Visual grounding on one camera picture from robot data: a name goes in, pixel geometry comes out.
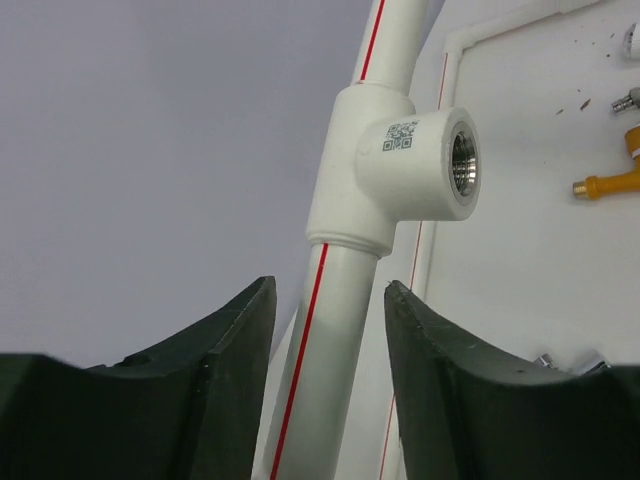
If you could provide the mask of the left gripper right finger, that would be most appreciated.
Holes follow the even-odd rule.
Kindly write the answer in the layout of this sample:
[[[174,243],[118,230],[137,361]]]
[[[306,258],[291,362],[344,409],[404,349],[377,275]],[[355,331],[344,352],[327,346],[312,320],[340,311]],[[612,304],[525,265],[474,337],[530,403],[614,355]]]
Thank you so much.
[[[403,283],[384,292],[410,479],[635,479],[639,369],[574,375],[512,355]]]

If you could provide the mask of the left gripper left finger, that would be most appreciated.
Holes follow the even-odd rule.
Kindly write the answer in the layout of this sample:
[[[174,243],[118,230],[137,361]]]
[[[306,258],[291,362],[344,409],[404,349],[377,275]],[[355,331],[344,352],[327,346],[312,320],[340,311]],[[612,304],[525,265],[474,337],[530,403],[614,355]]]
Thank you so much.
[[[248,479],[277,304],[271,276],[159,343],[81,368],[1,357],[5,479]]]

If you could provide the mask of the white PVC pipe frame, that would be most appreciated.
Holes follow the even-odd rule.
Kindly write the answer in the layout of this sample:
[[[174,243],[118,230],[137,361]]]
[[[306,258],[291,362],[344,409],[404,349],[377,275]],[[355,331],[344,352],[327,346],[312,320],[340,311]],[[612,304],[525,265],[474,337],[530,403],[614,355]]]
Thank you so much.
[[[420,114],[409,91],[428,5],[373,3],[328,126],[306,229],[307,279],[255,478],[335,476],[378,262],[392,252],[400,223],[461,221],[476,207],[478,134],[453,104],[464,51],[580,8],[534,1],[453,33],[438,107]]]

